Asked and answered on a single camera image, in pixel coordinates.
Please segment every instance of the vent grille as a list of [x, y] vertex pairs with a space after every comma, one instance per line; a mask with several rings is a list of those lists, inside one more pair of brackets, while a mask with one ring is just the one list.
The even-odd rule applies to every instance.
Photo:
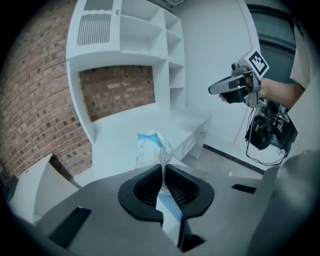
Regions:
[[111, 15], [82, 16], [78, 33], [78, 46], [109, 43]]

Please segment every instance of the white sleeve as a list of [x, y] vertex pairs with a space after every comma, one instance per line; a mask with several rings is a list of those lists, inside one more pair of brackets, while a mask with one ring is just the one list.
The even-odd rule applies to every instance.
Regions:
[[296, 50], [290, 78], [306, 89], [310, 84], [310, 64], [307, 44], [296, 25], [294, 25], [294, 37]]

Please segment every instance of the person's arm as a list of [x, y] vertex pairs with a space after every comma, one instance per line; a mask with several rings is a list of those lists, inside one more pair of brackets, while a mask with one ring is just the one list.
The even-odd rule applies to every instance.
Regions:
[[283, 83], [263, 78], [259, 97], [268, 98], [287, 107], [292, 107], [304, 91], [305, 89], [298, 83]]

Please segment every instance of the white desk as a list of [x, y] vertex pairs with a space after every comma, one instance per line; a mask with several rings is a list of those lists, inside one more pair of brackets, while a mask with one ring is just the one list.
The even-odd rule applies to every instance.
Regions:
[[173, 161], [181, 164], [180, 160], [197, 143], [203, 145], [209, 120], [210, 115], [203, 111], [186, 108], [163, 112], [156, 105], [147, 105], [94, 122], [93, 129], [97, 134], [92, 145], [94, 180], [134, 169], [137, 134], [150, 130], [159, 131], [171, 143]]

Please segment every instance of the clear plastic bag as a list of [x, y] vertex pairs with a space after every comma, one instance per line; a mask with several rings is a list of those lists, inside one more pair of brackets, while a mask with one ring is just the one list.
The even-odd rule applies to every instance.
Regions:
[[166, 164], [172, 159], [172, 147], [158, 131], [151, 130], [147, 134], [138, 133], [138, 153], [136, 156], [136, 168], [161, 164], [162, 188], [160, 192], [168, 191], [165, 183]]

